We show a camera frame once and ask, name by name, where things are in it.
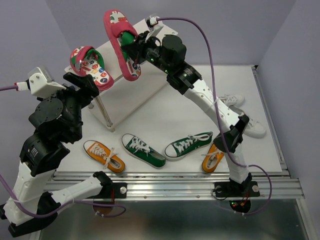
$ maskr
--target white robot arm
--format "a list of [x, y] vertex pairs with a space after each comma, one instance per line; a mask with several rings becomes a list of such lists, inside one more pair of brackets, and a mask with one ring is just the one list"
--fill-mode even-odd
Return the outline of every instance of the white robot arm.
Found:
[[[198, 80], [193, 84], [193, 88], [189, 88], [184, 96], [201, 108], [205, 114], [218, 126], [217, 113], [214, 106], [214, 97], [211, 89], [207, 86], [204, 80]], [[239, 121], [239, 115], [228, 108], [219, 98], [216, 100], [220, 119], [222, 123], [222, 131], [230, 131], [230, 126], [235, 126]], [[231, 153], [237, 163], [246, 165], [244, 156], [241, 151], [241, 145], [236, 148], [236, 152]], [[228, 154], [225, 154], [225, 159], [230, 171], [230, 179], [241, 184], [248, 177], [249, 171], [247, 167], [241, 167], [232, 162]]]
[[[26, 82], [16, 85], [18, 91], [30, 90], [41, 100], [29, 117], [35, 132], [23, 144], [13, 194], [0, 206], [0, 217], [9, 220], [13, 237], [47, 227], [67, 204], [71, 206], [76, 201], [97, 195], [107, 199], [112, 191], [118, 193], [120, 187], [127, 186], [126, 183], [113, 183], [99, 171], [68, 188], [44, 192], [47, 181], [70, 152], [61, 142], [74, 143], [82, 138], [81, 109], [98, 96], [99, 91], [90, 75], [78, 77], [67, 73], [63, 76], [78, 86], [78, 90], [54, 82], [43, 67], [36, 67], [28, 77]], [[117, 198], [125, 197], [126, 193], [117, 195]]]

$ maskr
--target white sneaker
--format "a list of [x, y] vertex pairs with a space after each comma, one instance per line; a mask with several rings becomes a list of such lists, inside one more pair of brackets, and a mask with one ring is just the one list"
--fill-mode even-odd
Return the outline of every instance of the white sneaker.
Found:
[[[241, 110], [235, 106], [230, 106], [230, 109], [232, 111], [234, 111], [235, 113], [239, 114], [240, 116], [245, 114], [245, 112], [243, 110]], [[255, 138], [255, 139], [263, 138], [267, 133], [267, 130], [265, 129], [265, 127], [257, 120], [252, 119], [250, 116], [248, 116], [248, 117], [249, 117], [249, 123], [246, 126], [243, 133], [245, 135], [252, 137], [252, 138]]]
[[222, 100], [224, 104], [227, 105], [228, 107], [230, 106], [239, 107], [245, 101], [245, 97], [240, 94], [229, 94], [229, 95], [225, 94], [224, 96], [220, 96], [219, 99]]

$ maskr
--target screw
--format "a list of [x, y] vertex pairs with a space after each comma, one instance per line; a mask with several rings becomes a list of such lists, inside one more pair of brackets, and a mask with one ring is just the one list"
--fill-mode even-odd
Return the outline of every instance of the screw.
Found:
[[257, 192], [259, 192], [259, 187], [258, 187], [257, 185], [253, 185], [253, 186], [252, 186], [252, 190], [253, 190], [255, 193], [257, 193]]
[[125, 186], [120, 187], [120, 193], [125, 194], [127, 192], [127, 188]]
[[218, 189], [222, 189], [222, 187], [221, 186], [216, 186], [215, 187], [215, 191], [219, 194], [219, 193], [222, 193], [222, 190], [218, 190]]

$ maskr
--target pink slipper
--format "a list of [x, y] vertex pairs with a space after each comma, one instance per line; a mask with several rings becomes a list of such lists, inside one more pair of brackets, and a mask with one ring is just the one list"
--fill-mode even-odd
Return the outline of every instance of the pink slipper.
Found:
[[90, 74], [99, 91], [107, 90], [115, 83], [105, 70], [103, 57], [93, 46], [81, 46], [73, 50], [70, 55], [70, 65], [81, 77]]
[[116, 9], [105, 12], [103, 23], [106, 34], [108, 35], [114, 52], [118, 58], [119, 66], [124, 78], [129, 81], [137, 80], [141, 74], [141, 67], [139, 64], [135, 64], [135, 61], [129, 57], [125, 60], [120, 42], [123, 32], [131, 33], [133, 36], [137, 37], [137, 31], [128, 22], [125, 15]]

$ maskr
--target orange sneaker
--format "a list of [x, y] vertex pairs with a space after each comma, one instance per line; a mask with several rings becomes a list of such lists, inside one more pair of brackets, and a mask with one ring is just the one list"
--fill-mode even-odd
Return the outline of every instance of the orange sneaker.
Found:
[[126, 165], [118, 156], [114, 154], [114, 148], [107, 148], [101, 142], [88, 140], [83, 144], [85, 152], [94, 160], [103, 164], [116, 174], [122, 173]]
[[223, 157], [224, 154], [220, 152], [217, 149], [216, 145], [212, 143], [208, 153], [205, 154], [205, 158], [202, 162], [202, 170], [207, 174], [212, 174], [216, 170]]

